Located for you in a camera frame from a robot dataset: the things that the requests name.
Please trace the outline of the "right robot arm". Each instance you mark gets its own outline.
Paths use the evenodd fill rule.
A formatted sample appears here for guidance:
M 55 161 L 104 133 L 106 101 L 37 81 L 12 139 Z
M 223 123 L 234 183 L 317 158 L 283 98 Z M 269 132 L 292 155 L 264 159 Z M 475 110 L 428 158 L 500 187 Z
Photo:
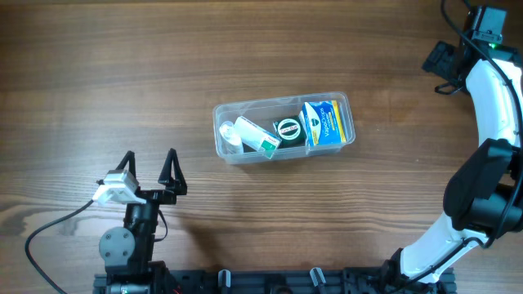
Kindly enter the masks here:
M 381 293 L 444 293 L 442 278 L 459 258 L 522 230 L 522 59 L 503 45 L 506 10 L 467 9 L 459 28 L 440 7 L 459 44 L 438 42 L 422 68 L 445 80 L 436 93 L 472 98 L 478 148 L 449 180 L 433 225 L 367 277 Z

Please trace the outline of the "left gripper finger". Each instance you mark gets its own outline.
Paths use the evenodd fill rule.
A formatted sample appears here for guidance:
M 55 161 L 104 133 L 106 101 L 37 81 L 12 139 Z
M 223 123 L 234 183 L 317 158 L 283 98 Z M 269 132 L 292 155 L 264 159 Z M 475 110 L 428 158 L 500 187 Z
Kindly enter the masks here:
M 158 183 L 164 186 L 164 189 L 169 193 L 175 195 L 186 195 L 187 184 L 179 159 L 177 151 L 170 149 L 163 165 L 162 171 L 160 172 Z
M 116 171 L 123 173 L 126 171 L 128 174 L 132 175 L 136 179 L 136 159 L 135 153 L 131 150 L 127 151 L 123 156 L 123 159 L 116 167 Z

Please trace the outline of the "blue VapoDrops box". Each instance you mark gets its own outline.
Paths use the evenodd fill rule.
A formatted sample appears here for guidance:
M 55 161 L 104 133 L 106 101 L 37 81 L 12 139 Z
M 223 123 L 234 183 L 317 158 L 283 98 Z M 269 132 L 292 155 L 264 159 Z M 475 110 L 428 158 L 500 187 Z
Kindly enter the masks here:
M 309 147 L 346 143 L 342 116 L 335 100 L 305 102 L 301 115 Z

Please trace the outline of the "dark green round tin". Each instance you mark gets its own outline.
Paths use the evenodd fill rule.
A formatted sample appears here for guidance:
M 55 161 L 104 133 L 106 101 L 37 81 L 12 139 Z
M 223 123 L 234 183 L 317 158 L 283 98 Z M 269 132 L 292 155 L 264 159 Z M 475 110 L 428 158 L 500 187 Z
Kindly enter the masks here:
M 281 139 L 281 149 L 305 144 L 306 133 L 298 116 L 281 118 L 273 122 L 276 135 Z

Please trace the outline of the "white Panadol box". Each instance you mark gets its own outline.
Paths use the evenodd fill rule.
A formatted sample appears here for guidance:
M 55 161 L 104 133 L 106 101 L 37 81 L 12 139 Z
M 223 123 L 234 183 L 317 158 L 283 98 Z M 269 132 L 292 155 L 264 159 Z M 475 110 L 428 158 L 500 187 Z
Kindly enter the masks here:
M 281 139 L 278 136 L 259 127 L 256 123 L 248 120 L 244 116 L 236 119 L 234 129 L 244 144 L 257 152 L 262 152 L 268 159 L 273 157 L 274 152 L 281 143 Z

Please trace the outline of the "white spray bottle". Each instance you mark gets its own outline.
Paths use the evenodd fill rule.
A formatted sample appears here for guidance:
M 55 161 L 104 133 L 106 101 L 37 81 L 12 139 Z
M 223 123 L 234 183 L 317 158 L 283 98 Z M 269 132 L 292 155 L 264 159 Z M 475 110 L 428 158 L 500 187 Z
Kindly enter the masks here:
M 236 132 L 235 126 L 231 121 L 225 121 L 220 125 L 219 132 L 225 154 L 242 154 L 244 152 L 241 137 Z

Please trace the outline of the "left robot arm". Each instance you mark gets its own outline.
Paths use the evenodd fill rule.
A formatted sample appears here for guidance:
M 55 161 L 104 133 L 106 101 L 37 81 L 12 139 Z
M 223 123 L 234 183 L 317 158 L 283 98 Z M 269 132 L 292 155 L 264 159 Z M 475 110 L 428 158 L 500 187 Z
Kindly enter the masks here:
M 158 183 L 162 189 L 142 189 L 136 179 L 136 160 L 132 151 L 120 164 L 98 181 L 92 200 L 126 206 L 123 225 L 108 229 L 99 242 L 105 274 L 93 283 L 96 294 L 181 293 L 181 285 L 163 261 L 153 261 L 154 245 L 163 240 L 156 236 L 159 221 L 164 221 L 162 205 L 174 205 L 177 197 L 187 194 L 187 184 L 177 152 L 168 151 Z

